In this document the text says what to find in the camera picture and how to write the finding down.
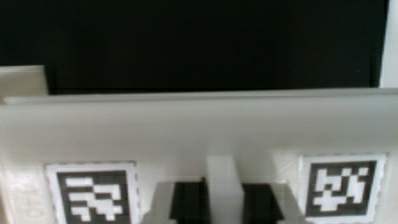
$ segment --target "white plastic surface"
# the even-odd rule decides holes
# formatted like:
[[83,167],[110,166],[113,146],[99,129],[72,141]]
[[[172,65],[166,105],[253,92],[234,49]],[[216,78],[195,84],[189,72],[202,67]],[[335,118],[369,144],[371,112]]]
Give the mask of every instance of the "white plastic surface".
[[213,224],[241,224],[243,189],[230,156],[207,157],[207,195]]
[[[54,223],[46,163],[136,161],[145,213],[156,185],[197,181],[205,176],[209,155],[230,154],[241,182],[285,183],[296,197],[300,156],[358,152],[388,153],[374,224],[394,224],[398,95],[371,91],[373,95],[330,97],[3,106],[0,182],[8,224]],[[149,217],[163,223],[156,213]],[[298,223],[298,215],[289,220]]]
[[0,67],[0,104],[6,96],[44,96],[46,80],[42,66]]
[[388,0],[380,87],[398,87],[398,0]]

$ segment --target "black background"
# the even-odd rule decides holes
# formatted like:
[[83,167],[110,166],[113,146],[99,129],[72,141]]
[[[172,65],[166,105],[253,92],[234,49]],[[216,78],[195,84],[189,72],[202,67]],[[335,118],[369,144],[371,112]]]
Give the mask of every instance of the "black background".
[[376,87],[387,0],[1,0],[51,94]]

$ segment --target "white divider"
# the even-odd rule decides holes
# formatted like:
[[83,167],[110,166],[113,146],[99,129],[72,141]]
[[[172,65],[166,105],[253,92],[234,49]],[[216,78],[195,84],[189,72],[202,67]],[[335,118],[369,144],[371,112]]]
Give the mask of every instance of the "white divider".
[[207,157],[207,190],[213,224],[239,224],[243,189],[230,156]]
[[398,87],[398,0],[388,0],[380,88]]
[[38,65],[0,67],[0,104],[3,97],[44,95],[44,67]]

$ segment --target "white panel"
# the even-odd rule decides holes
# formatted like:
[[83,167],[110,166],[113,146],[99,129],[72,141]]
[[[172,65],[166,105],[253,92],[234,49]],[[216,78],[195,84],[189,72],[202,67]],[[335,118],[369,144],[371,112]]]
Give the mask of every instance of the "white panel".
[[42,176],[47,163],[136,161],[145,213],[156,184],[205,176],[207,155],[229,154],[241,182],[284,182],[296,197],[301,154],[367,152],[388,152],[374,224],[394,224],[398,96],[367,91],[346,97],[168,98],[3,106],[0,161],[10,224],[54,223]]
[[42,95],[46,95],[44,67],[0,67],[0,104],[3,97]]
[[380,87],[398,87],[398,0],[388,0]]

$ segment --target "white wall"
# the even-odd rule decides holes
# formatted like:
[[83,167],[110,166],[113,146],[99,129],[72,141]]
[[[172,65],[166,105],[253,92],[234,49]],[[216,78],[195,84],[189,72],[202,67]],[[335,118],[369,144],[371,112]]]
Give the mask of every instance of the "white wall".
[[[296,196],[303,154],[387,152],[374,224],[394,224],[396,111],[396,94],[3,107],[1,190],[10,223],[54,223],[46,163],[134,160],[147,211],[156,184],[197,180],[207,155],[230,154],[243,182],[285,182]],[[42,210],[37,218],[26,214],[26,197]]]

